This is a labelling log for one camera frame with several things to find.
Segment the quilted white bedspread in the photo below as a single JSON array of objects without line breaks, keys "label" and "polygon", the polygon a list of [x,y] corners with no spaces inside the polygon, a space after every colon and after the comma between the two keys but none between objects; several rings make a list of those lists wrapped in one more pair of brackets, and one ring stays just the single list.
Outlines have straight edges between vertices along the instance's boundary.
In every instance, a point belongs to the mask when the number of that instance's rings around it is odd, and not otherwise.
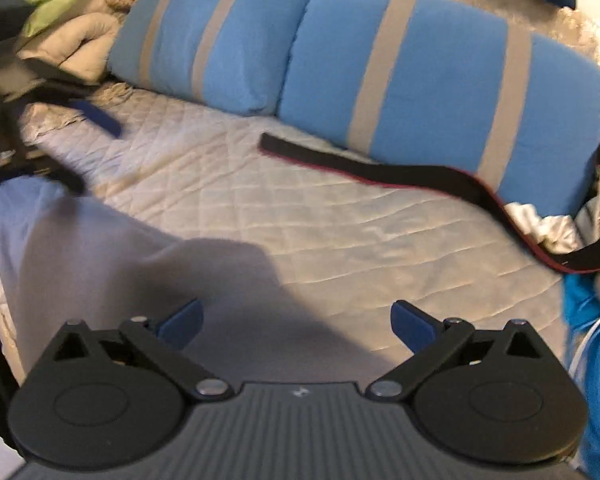
[{"label": "quilted white bedspread", "polygon": [[125,136],[31,110],[27,133],[93,183],[118,211],[176,235],[219,264],[242,312],[275,313],[275,333],[353,350],[365,379],[407,352],[390,304],[458,313],[484,328],[525,318],[565,351],[562,285],[486,214],[419,190],[391,191],[261,155],[269,131],[308,137],[266,117],[240,118],[118,84],[109,92]]}]

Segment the right blue striped pillow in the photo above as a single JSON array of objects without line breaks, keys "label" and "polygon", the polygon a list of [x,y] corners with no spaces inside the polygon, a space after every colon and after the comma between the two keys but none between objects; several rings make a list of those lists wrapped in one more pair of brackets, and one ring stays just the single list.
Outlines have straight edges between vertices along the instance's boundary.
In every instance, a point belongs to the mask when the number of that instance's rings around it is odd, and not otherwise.
[{"label": "right blue striped pillow", "polygon": [[600,144],[600,69],[450,0],[310,0],[278,116],[393,165],[474,174],[505,203],[572,214]]}]

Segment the left blue striped pillow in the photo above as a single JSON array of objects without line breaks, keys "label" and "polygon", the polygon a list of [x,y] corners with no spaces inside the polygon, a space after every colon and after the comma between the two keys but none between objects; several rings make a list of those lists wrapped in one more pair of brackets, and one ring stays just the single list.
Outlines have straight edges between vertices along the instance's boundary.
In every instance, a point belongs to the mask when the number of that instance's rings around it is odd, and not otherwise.
[{"label": "left blue striped pillow", "polygon": [[272,115],[309,1],[137,0],[108,70],[136,88],[237,115]]}]

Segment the blue-grey sweatpants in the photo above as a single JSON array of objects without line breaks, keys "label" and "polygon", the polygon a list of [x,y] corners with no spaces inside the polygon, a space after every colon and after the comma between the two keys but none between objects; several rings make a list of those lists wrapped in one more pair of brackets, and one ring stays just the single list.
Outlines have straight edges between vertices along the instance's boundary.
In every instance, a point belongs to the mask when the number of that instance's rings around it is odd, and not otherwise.
[{"label": "blue-grey sweatpants", "polygon": [[72,318],[106,330],[189,305],[196,321],[172,325],[184,354],[235,386],[364,385],[386,367],[303,307],[258,246],[183,240],[39,178],[0,185],[0,291],[0,339],[18,379]]}]

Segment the blue striped pillow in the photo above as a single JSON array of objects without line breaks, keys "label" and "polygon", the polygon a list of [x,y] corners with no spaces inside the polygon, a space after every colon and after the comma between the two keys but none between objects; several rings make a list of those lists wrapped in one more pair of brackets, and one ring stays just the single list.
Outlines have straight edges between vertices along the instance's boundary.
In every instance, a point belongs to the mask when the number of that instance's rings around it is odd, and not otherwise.
[{"label": "blue striped pillow", "polygon": [[136,88],[237,115],[272,115],[309,1],[137,0],[108,70]]},{"label": "blue striped pillow", "polygon": [[572,214],[600,144],[600,69],[450,0],[310,0],[278,116],[393,165],[474,174],[505,203]]}]

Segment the beige folded comforter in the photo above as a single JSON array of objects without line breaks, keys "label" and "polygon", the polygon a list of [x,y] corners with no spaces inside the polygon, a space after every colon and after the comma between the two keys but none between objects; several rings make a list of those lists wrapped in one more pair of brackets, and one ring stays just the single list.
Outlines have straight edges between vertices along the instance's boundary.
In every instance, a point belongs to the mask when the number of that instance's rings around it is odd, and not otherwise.
[{"label": "beige folded comforter", "polygon": [[78,0],[48,29],[27,40],[18,56],[39,58],[94,84],[105,77],[120,27],[119,15],[105,0]]}]

